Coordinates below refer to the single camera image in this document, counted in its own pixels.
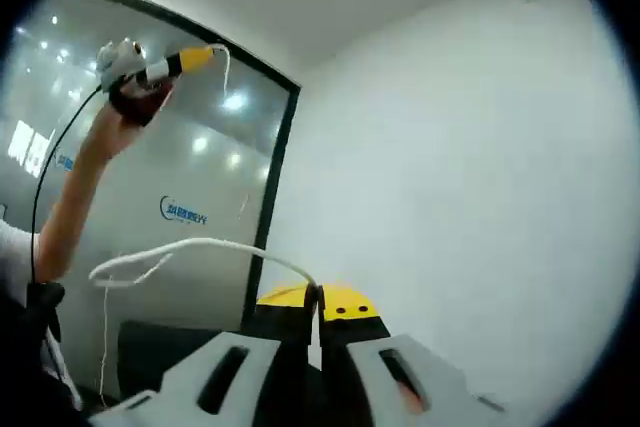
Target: yellow handle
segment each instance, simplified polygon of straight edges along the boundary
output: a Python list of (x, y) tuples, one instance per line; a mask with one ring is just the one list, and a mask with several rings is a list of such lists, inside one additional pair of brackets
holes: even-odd
[(213, 58), (213, 47), (188, 47), (180, 51), (182, 72), (193, 72)]

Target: blue logo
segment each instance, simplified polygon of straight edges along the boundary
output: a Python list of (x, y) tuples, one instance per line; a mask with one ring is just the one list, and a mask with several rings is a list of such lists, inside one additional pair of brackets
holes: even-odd
[(205, 225), (207, 223), (206, 215), (185, 209), (168, 195), (160, 199), (160, 215), (166, 220), (178, 220), (180, 222), (187, 222), (188, 224), (195, 222), (196, 224)]
[(64, 167), (64, 170), (70, 171), (73, 169), (73, 159), (66, 155), (58, 154), (57, 165)]

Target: hand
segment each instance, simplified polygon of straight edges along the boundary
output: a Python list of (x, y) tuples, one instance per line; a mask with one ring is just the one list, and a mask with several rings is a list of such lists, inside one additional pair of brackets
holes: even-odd
[[(122, 93), (127, 94), (130, 89), (130, 86), (125, 86)], [(173, 84), (166, 83), (149, 95), (136, 98), (135, 102), (141, 109), (155, 112), (167, 102), (172, 91)], [(98, 166), (106, 165), (109, 160), (129, 147), (142, 130), (143, 127), (120, 115), (107, 102), (93, 120), (78, 157), (83, 155)]]

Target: ceiling light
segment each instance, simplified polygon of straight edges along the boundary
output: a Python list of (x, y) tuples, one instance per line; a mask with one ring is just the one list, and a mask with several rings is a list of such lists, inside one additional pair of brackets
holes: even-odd
[(58, 95), (60, 93), (60, 89), (62, 88), (62, 79), (58, 77), (56, 81), (51, 86), (51, 93), (53, 95)]
[(241, 159), (242, 157), (240, 157), (240, 154), (231, 154), (227, 159), (227, 165), (230, 169), (235, 169), (240, 163)]
[(226, 109), (230, 112), (235, 112), (236, 110), (241, 109), (247, 103), (247, 96), (242, 92), (236, 92), (231, 94), (229, 97), (224, 99), (222, 102), (222, 108)]
[(193, 149), (193, 152), (196, 154), (202, 152), (204, 149), (206, 149), (206, 147), (207, 147), (207, 139), (205, 139), (204, 137), (198, 137), (196, 140), (193, 141), (193, 145), (191, 146), (191, 148)]
[(269, 177), (269, 166), (268, 165), (266, 167), (261, 168), (260, 171), (258, 172), (258, 178), (260, 180), (267, 180), (267, 177)]

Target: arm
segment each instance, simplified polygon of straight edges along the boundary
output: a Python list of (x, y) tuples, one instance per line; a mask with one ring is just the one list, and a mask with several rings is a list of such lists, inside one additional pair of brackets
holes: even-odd
[[(167, 84), (146, 101), (166, 102), (172, 86)], [(54, 206), (38, 240), (36, 281), (48, 282), (64, 275), (71, 265), (96, 188), (109, 161), (127, 148), (141, 127), (118, 114), (108, 103), (93, 121), (67, 175), (60, 200)]]
[(48, 282), (61, 277), (69, 268), (84, 223), (107, 161), (96, 158), (85, 142), (67, 175), (60, 200), (53, 207), (36, 251), (36, 280)]

